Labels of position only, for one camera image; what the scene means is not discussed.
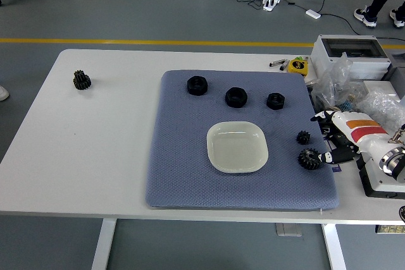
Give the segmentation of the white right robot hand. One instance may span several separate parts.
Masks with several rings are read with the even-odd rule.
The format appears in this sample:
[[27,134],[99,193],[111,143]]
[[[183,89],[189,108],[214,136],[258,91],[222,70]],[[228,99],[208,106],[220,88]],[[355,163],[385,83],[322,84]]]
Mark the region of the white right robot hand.
[[354,111],[322,111],[311,118],[311,121],[321,120],[332,123],[349,144],[318,155],[320,162],[344,163],[353,160],[358,153],[366,153],[385,174],[399,179],[404,170],[404,144],[400,141],[403,126],[390,136],[367,114]]

